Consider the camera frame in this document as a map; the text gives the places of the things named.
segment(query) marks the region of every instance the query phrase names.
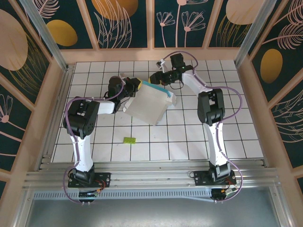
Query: white grid floor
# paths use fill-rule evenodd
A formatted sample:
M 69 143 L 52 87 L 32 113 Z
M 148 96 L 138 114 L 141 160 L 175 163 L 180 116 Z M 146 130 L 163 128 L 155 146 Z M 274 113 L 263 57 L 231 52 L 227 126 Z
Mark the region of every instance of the white grid floor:
M 239 77 L 232 60 L 199 61 L 198 75 L 212 86 L 229 86 L 243 97 L 243 109 L 236 118 L 223 125 L 223 137 L 228 158 L 263 158 L 257 134 L 243 94 Z M 68 100 L 75 96 L 103 97 L 112 76 L 123 72 L 127 77 L 148 80 L 155 71 L 156 61 L 109 61 L 78 62 L 70 86 Z M 208 159 L 208 138 L 197 116 L 197 96 L 184 85 L 172 90 L 177 95 L 177 104 L 170 106 L 156 126 L 133 118 L 123 111 L 98 116 L 91 135 L 91 153 L 94 162 L 188 160 Z M 239 98 L 233 92 L 223 91 L 225 116 L 239 107 Z M 136 138 L 136 144 L 124 144 L 124 137 Z M 62 123 L 53 151 L 53 162 L 71 162 L 73 146 Z

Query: yellow sponge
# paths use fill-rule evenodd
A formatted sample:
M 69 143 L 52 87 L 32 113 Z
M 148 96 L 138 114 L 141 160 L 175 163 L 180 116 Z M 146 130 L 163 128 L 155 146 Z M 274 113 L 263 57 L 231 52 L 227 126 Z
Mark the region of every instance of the yellow sponge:
M 123 143 L 135 144 L 136 143 L 136 138 L 124 137 Z

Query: grid tile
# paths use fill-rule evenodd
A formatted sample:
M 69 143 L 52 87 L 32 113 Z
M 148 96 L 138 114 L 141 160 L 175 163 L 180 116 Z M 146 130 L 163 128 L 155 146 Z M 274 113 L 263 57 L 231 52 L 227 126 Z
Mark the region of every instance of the grid tile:
M 67 100 L 75 96 L 103 97 L 109 79 L 124 73 L 141 80 L 158 71 L 156 61 L 78 62 Z M 230 86 L 242 95 L 243 109 L 237 117 L 224 121 L 223 137 L 229 158 L 262 158 L 257 134 L 232 60 L 199 61 L 197 74 L 211 86 Z M 98 116 L 90 142 L 94 162 L 208 159 L 209 143 L 205 128 L 197 116 L 197 96 L 180 83 L 161 86 L 177 96 L 176 106 L 169 106 L 157 126 L 150 126 L 122 111 Z M 223 89 L 225 117 L 239 107 L 238 96 Z M 71 162 L 73 147 L 66 130 L 59 128 L 53 162 Z M 136 138 L 136 144 L 124 144 L 124 137 Z

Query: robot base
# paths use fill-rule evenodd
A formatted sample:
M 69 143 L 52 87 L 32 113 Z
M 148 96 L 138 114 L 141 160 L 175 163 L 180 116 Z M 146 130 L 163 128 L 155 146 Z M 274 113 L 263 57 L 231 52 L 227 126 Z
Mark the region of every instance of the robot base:
M 232 170 L 228 177 L 215 182 L 211 178 L 209 171 L 194 171 L 193 173 L 196 186 L 229 185 L 228 181 L 230 181 L 231 184 L 237 184 L 235 173 Z
M 74 178 L 74 174 L 70 174 L 68 180 L 68 187 L 69 188 L 100 188 L 100 183 L 105 182 L 105 187 L 108 188 L 110 184 L 110 176 L 111 173 L 95 173 L 95 180 L 89 184 L 82 181 L 78 181 Z

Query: small green object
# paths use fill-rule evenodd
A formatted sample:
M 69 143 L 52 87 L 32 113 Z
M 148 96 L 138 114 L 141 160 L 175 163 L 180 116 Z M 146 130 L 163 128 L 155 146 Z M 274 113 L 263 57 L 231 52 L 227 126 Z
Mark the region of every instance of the small green object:
M 124 137 L 123 143 L 135 144 L 136 143 L 136 138 Z

